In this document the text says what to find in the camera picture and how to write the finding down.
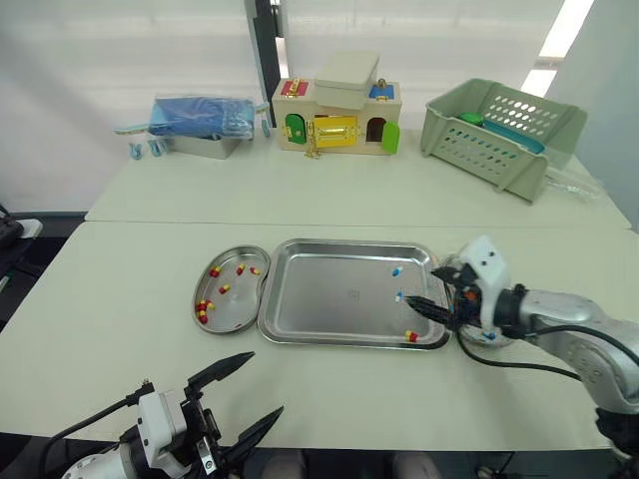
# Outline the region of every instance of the blue towel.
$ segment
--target blue towel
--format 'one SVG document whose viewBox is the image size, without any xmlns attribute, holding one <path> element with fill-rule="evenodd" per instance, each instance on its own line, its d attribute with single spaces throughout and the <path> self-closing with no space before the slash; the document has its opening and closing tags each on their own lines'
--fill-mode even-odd
<svg viewBox="0 0 639 479">
<path fill-rule="evenodd" d="M 253 102 L 247 99 L 185 97 L 156 99 L 149 132 L 157 136 L 183 135 L 251 139 L 255 122 Z"/>
</svg>

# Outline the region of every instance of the yellow door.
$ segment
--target yellow door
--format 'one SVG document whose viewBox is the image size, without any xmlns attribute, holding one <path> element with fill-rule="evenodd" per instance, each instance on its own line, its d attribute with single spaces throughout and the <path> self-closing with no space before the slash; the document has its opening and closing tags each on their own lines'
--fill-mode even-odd
<svg viewBox="0 0 639 479">
<path fill-rule="evenodd" d="M 357 143 L 356 117 L 315 117 L 318 148 L 351 147 Z"/>
</svg>

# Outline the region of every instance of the green plastic container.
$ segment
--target green plastic container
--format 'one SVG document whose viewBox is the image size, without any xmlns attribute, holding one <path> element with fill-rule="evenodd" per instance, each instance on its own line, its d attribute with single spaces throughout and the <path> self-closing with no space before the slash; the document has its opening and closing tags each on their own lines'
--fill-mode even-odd
<svg viewBox="0 0 639 479">
<path fill-rule="evenodd" d="M 485 120 L 545 146 L 538 155 L 505 137 L 456 118 Z M 421 150 L 534 202 L 548 165 L 563 169 L 586 123 L 578 107 L 545 100 L 498 82 L 472 79 L 426 105 Z"/>
</svg>

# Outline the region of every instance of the green door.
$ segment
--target green door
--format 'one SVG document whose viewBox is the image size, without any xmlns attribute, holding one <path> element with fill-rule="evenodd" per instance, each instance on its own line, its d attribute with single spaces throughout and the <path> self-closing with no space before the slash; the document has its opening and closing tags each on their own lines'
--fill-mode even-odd
<svg viewBox="0 0 639 479">
<path fill-rule="evenodd" d="M 399 146 L 399 125 L 393 122 L 386 122 L 381 133 L 381 147 L 394 155 Z"/>
<path fill-rule="evenodd" d="M 287 137 L 291 143 L 303 145 L 307 142 L 307 126 L 304 123 L 304 118 L 295 113 L 290 113 L 287 115 L 285 123 Z"/>
</svg>

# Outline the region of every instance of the floor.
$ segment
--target floor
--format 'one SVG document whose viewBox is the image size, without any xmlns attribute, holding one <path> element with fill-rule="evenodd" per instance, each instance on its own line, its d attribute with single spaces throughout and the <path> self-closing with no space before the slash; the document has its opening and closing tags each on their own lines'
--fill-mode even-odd
<svg viewBox="0 0 639 479">
<path fill-rule="evenodd" d="M 45 223 L 44 233 L 47 230 L 54 234 L 60 232 L 55 228 L 47 229 Z M 27 253 L 29 262 L 46 267 L 73 228 L 63 230 L 59 236 L 38 238 Z M 0 294 L 0 331 L 35 281 L 28 274 L 18 271 L 12 274 L 11 281 Z M 35 479 L 35 464 L 44 441 L 40 437 L 0 433 L 0 479 Z M 104 443 L 99 442 L 64 441 L 52 450 L 49 462 L 49 469 L 53 471 L 51 477 L 61 477 L 68 460 L 99 451 L 103 447 Z M 246 464 L 246 478 L 258 479 L 273 453 L 272 449 L 258 449 Z M 387 477 L 388 454 L 384 451 L 305 451 L 309 479 L 381 479 Z M 477 477 L 475 470 L 479 465 L 498 468 L 508 453 L 433 452 L 431 456 L 442 478 L 472 479 Z M 607 450 L 517 452 L 506 472 L 513 474 L 508 477 L 600 479 L 607 477 L 615 467 L 615 460 Z"/>
</svg>

